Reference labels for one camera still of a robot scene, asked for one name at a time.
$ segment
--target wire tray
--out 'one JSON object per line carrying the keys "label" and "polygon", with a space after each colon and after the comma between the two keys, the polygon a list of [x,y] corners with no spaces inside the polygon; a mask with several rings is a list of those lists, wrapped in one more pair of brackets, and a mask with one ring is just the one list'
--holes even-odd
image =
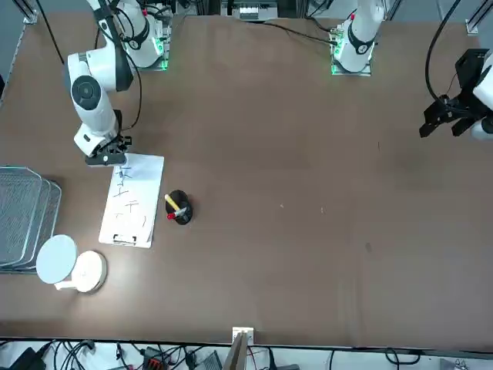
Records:
{"label": "wire tray", "polygon": [[27,167],[0,167],[0,272],[35,272],[52,235],[62,190]]}

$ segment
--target cable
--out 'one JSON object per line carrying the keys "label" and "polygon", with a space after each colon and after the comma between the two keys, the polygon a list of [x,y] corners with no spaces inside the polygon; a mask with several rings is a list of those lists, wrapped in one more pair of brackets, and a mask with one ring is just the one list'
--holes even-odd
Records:
{"label": "cable", "polygon": [[139,347],[137,347],[134,343],[130,342],[130,345],[132,347],[134,347],[136,349],[136,351],[138,351],[138,353],[140,353],[142,356],[144,356],[144,353],[146,353],[146,350],[145,349],[140,349]]}
{"label": "cable", "polygon": [[85,345],[88,345],[87,343],[85,343],[84,341],[81,341],[80,343],[78,343],[73,349],[71,349],[69,351],[69,353],[67,354],[67,357],[65,357],[65,359],[63,360],[63,363],[62,363],[62,367],[60,368],[60,370],[63,370],[63,368],[65,367],[65,369],[68,369],[69,368],[69,364],[70,364],[70,359],[71,357],[75,354],[77,354],[77,352],[82,348],[84,347]]}
{"label": "cable", "polygon": [[[395,357],[395,360],[389,357],[388,352],[392,352],[392,354]],[[416,353],[416,358],[412,361],[401,361],[399,359],[399,356],[397,356],[397,352],[393,348],[386,348],[385,349],[385,358],[392,364],[397,366],[397,370],[399,369],[399,365],[416,365],[420,360],[421,360],[421,353],[418,352]]]}
{"label": "cable", "polygon": [[98,30],[96,31],[96,40],[94,40],[94,49],[96,50],[98,48],[98,39],[99,39],[99,27]]}
{"label": "cable", "polygon": [[253,367],[255,368],[255,370],[257,370],[257,362],[255,361],[255,355],[253,354],[252,348],[250,348],[250,346],[248,346],[248,351],[250,352],[250,355],[252,356]]}
{"label": "cable", "polygon": [[59,353],[59,348],[60,348],[60,346],[62,345],[62,343],[63,343],[62,341],[61,341],[61,342],[59,342],[59,345],[57,345],[57,346],[56,346],[56,348],[55,348],[55,354],[53,355],[53,368],[54,368],[55,370],[58,370],[58,369],[56,368],[56,356],[57,356],[57,354]]}
{"label": "cable", "polygon": [[348,20],[356,11],[357,11],[357,8],[355,10],[353,10],[351,13],[349,13],[346,20]]}
{"label": "cable", "polygon": [[[202,346],[200,346],[200,347],[198,347],[198,348],[194,349],[193,351],[191,351],[188,355],[193,355],[195,352],[197,352],[197,351],[201,350],[201,349],[202,349],[202,348],[204,348],[204,347],[205,347],[205,345],[202,345]],[[181,359],[180,361],[178,361],[178,362],[176,363],[175,367],[174,367],[174,368],[171,368],[170,370],[175,370],[175,369],[176,369],[176,368],[178,368],[178,366],[180,366],[180,365],[182,364],[182,362],[184,362],[185,360],[186,360],[186,357],[185,357],[185,358],[183,358],[183,359]]]}
{"label": "cable", "polygon": [[128,370],[129,366],[126,364],[125,359],[123,357],[124,357],[124,353],[123,353],[122,345],[119,342],[116,342],[116,359],[120,360],[123,364],[123,367]]}
{"label": "cable", "polygon": [[437,94],[433,91],[433,88],[431,87],[430,83],[430,60],[431,60],[431,52],[433,51],[434,45],[436,44],[438,40],[438,36],[440,36],[441,31],[447,24],[448,19],[451,17],[452,13],[454,10],[458,7],[458,5],[461,3],[462,0],[455,0],[454,4],[448,9],[447,15],[444,17],[443,21],[441,21],[440,26],[438,26],[438,29],[436,33],[433,36],[433,39],[431,40],[430,46],[428,48],[428,53],[426,55],[426,63],[424,64],[424,79],[426,80],[426,87],[428,88],[428,92],[430,95],[433,97],[435,102],[439,102],[448,112],[453,112],[453,113],[459,113],[459,114],[464,114],[464,113],[469,113],[468,110],[464,109],[459,109],[455,108],[454,106],[451,106],[450,104],[447,104],[444,102],[442,99],[438,98]]}
{"label": "cable", "polygon": [[[98,24],[98,27],[99,29],[101,30],[101,33],[108,39],[110,40],[111,42],[113,42],[114,44],[114,41],[113,39],[111,38],[111,36],[109,36],[104,29],[101,28],[101,25]],[[122,47],[122,50],[123,52],[126,54],[127,58],[130,60],[130,62],[132,62],[133,64],[133,67],[135,68],[136,70],[136,73],[137,73],[137,77],[139,79],[139,110],[137,111],[137,116],[136,116],[136,120],[128,127],[125,127],[125,128],[122,128],[122,131],[127,131],[127,130],[130,130],[132,129],[133,127],[135,127],[135,125],[139,122],[139,118],[140,118],[140,111],[142,109],[142,80],[140,79],[140,72],[139,72],[139,69],[137,68],[137,65],[135,64],[135,62],[133,61],[132,57],[129,55],[129,53],[125,50],[125,48]]]}
{"label": "cable", "polygon": [[322,31],[331,32],[334,29],[333,27],[329,27],[328,29],[326,29],[314,17],[307,17],[307,19],[311,20],[313,23],[315,23],[315,26],[318,27],[319,29],[321,29]]}
{"label": "cable", "polygon": [[[69,344],[69,347],[73,350],[74,348],[72,347],[72,344],[70,342],[68,344]],[[82,364],[80,363],[79,359],[77,358],[77,353],[78,352],[76,352],[73,357],[74,357],[75,361],[77,362],[77,365],[79,366],[79,369],[86,370],[84,368],[84,366],[82,366]]]}
{"label": "cable", "polygon": [[160,344],[157,345],[157,348],[159,348],[159,350],[161,351],[161,361],[162,361],[163,366],[164,366],[166,364],[165,357],[164,357],[164,351],[161,348],[161,345]]}
{"label": "cable", "polygon": [[310,39],[310,40],[314,40],[314,41],[318,41],[318,42],[323,42],[323,43],[326,43],[326,44],[329,44],[329,45],[337,45],[337,43],[335,41],[331,41],[331,40],[327,40],[327,39],[321,39],[321,38],[318,38],[318,37],[315,37],[315,36],[311,36],[311,35],[307,35],[306,33],[302,33],[302,32],[298,32],[298,31],[295,31],[294,29],[289,29],[287,27],[284,27],[283,25],[276,25],[274,23],[261,23],[262,25],[271,25],[273,27],[277,27],[278,29],[283,29],[284,31],[287,31],[287,32],[291,32],[295,35],[299,35],[299,36],[303,36],[303,37],[306,37],[307,39]]}
{"label": "cable", "polygon": [[122,13],[122,14],[123,14],[123,16],[126,18],[126,20],[127,20],[127,21],[129,21],[130,28],[132,29],[132,37],[130,37],[130,38],[125,37],[122,41],[124,41],[124,42],[132,41],[132,40],[136,37],[136,30],[133,28],[133,23],[132,23],[132,21],[130,20],[129,15],[128,15],[128,14],[126,14],[126,13],[125,13],[122,9],[120,9],[120,8],[116,8],[116,10],[117,10],[117,13]]}
{"label": "cable", "polygon": [[[394,356],[395,356],[395,361],[391,360],[390,357],[388,357],[388,351],[392,351],[394,353]],[[397,370],[399,370],[399,366],[401,365],[401,362],[399,361],[399,356],[397,356],[397,352],[395,351],[395,349],[393,348],[386,348],[385,349],[385,357],[387,358],[387,360],[392,364],[392,365],[396,365],[397,366]]]}
{"label": "cable", "polygon": [[[165,350],[163,353],[166,354],[167,352],[169,351],[172,351],[170,353],[170,355],[172,355],[174,352],[176,352],[177,350],[179,350],[181,348],[181,346],[179,347],[173,347],[173,348],[168,348],[167,350]],[[153,358],[158,358],[159,356],[161,355],[161,353],[158,353],[157,355],[154,355],[153,357],[149,358],[149,360],[153,359]],[[140,364],[140,366],[138,368],[136,368],[136,370],[140,370],[142,367],[144,366],[144,362],[142,364]]]}
{"label": "cable", "polygon": [[327,4],[327,7],[325,8],[325,10],[329,10],[329,8],[333,2],[334,2],[334,0],[325,0],[324,2],[321,2],[320,5],[318,5],[318,7],[315,10],[313,10],[310,15],[308,15],[308,18],[313,17],[314,14],[316,12],[318,12],[320,10],[320,8],[322,8],[325,4]]}
{"label": "cable", "polygon": [[452,80],[450,81],[450,85],[448,86],[448,89],[447,89],[447,92],[445,93],[445,95],[448,95],[448,92],[450,91],[452,84],[454,83],[455,77],[457,77],[457,73],[455,73],[454,77],[452,77]]}
{"label": "cable", "polygon": [[152,15],[153,17],[156,17],[157,15],[161,14],[162,12],[165,12],[166,10],[170,10],[170,9],[171,9],[170,6],[165,6],[164,8],[159,9],[155,13],[148,13],[148,14]]}
{"label": "cable", "polygon": [[336,353],[336,352],[332,351],[332,353],[330,354],[329,370],[332,370],[332,361],[334,360],[334,353]]}
{"label": "cable", "polygon": [[36,4],[38,5],[38,8],[39,8],[39,10],[40,10],[40,12],[41,12],[41,14],[43,16],[43,19],[45,20],[46,28],[48,29],[49,35],[52,38],[53,45],[55,46],[56,53],[59,55],[60,62],[62,63],[62,65],[65,65],[65,61],[63,60],[62,53],[60,52],[59,46],[58,46],[58,44],[56,43],[56,40],[55,40],[55,36],[53,35],[52,28],[49,26],[48,19],[46,18],[45,10],[43,9],[43,7],[41,6],[41,4],[39,3],[39,0],[36,0]]}

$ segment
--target table surface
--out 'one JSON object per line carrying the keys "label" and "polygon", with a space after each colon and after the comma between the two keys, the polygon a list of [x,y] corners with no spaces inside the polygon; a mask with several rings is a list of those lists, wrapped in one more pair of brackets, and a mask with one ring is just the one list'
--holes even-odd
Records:
{"label": "table surface", "polygon": [[[91,15],[50,20],[64,55],[93,44]],[[132,130],[135,153],[165,158],[146,250],[99,244],[111,169],[84,164],[63,68],[44,24],[28,27],[0,158],[59,182],[56,233],[102,252],[109,273],[90,295],[0,276],[0,335],[228,342],[233,326],[253,326],[262,344],[492,350],[493,146],[447,127],[418,135],[436,28],[385,22],[373,76],[332,77],[326,45],[185,18],[169,71],[143,73]],[[474,44],[463,25],[445,29],[437,92]],[[137,83],[112,96],[124,124],[137,96]],[[193,198],[186,227],[166,219],[163,194],[176,188]]]}

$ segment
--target paper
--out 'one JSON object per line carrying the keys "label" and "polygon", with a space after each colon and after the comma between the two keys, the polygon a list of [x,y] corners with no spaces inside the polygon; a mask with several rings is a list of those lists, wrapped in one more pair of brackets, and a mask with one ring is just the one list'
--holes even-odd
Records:
{"label": "paper", "polygon": [[126,158],[125,166],[113,169],[99,242],[151,248],[164,158]]}

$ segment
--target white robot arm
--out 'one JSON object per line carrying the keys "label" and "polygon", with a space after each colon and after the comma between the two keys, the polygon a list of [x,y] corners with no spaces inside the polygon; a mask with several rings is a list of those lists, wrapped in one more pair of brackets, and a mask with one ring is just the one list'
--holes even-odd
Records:
{"label": "white robot arm", "polygon": [[340,51],[334,55],[348,72],[360,72],[368,64],[375,36],[385,15],[382,0],[358,0],[357,5],[354,15],[342,25],[344,40]]}
{"label": "white robot arm", "polygon": [[[136,0],[107,1],[87,0],[106,46],[69,55],[66,64],[70,96],[82,121],[74,141],[90,166],[125,163],[132,140],[120,136],[122,114],[112,108],[107,92],[127,90],[135,67],[151,66],[163,54],[155,47],[157,21],[148,20]],[[122,35],[113,21],[120,12],[125,14],[118,18]]]}

